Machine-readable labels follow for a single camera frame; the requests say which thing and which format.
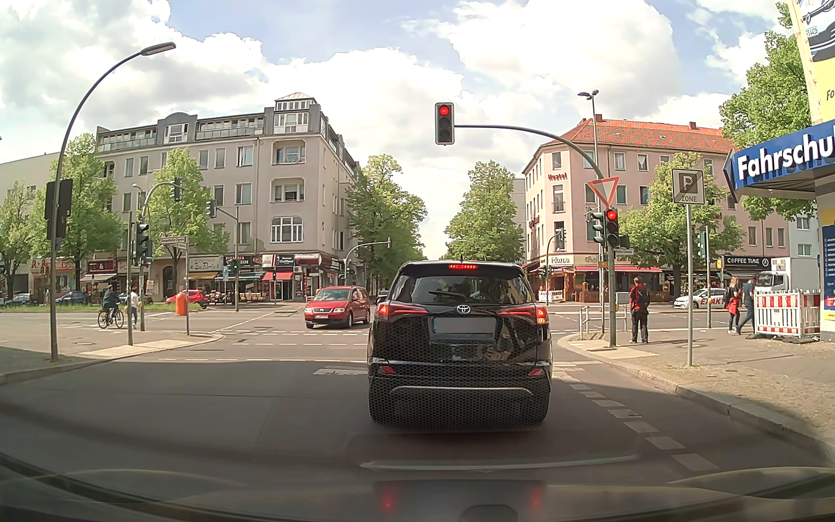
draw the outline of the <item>yield sign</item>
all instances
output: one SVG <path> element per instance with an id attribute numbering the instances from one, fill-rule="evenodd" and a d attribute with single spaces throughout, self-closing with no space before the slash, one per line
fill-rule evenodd
<path id="1" fill-rule="evenodd" d="M 589 181 L 586 185 L 595 191 L 597 197 L 601 198 L 605 206 L 610 206 L 614 194 L 617 192 L 618 181 L 620 181 L 620 177 L 605 177 L 604 179 Z"/>

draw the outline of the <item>man in red shirt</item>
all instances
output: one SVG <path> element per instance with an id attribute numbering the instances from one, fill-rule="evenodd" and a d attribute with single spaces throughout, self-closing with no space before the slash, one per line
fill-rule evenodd
<path id="1" fill-rule="evenodd" d="M 644 343 L 649 342 L 649 289 L 643 284 L 643 279 L 633 278 L 633 288 L 630 289 L 630 309 L 633 319 L 633 336 L 631 343 L 636 342 L 636 331 L 639 329 Z"/>

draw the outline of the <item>bicycle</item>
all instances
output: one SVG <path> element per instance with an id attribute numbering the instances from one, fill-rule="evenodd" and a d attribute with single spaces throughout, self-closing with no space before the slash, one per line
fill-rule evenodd
<path id="1" fill-rule="evenodd" d="M 116 328 L 124 327 L 124 314 L 121 310 L 118 308 L 112 308 L 111 312 L 105 309 L 99 310 L 99 328 L 105 330 L 112 322 L 115 323 Z"/>

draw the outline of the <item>woman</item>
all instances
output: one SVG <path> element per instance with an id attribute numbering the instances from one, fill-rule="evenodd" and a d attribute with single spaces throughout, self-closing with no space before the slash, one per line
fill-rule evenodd
<path id="1" fill-rule="evenodd" d="M 726 289 L 724 308 L 730 312 L 729 332 L 733 332 L 734 325 L 739 326 L 739 296 L 743 287 L 739 284 L 739 278 L 730 278 L 730 287 Z"/>

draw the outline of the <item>blue shop sign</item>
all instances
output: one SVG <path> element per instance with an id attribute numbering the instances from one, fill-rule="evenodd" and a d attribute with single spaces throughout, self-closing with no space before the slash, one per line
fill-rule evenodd
<path id="1" fill-rule="evenodd" d="M 835 164 L 835 120 L 743 148 L 733 155 L 728 175 L 739 189 L 830 164 Z"/>

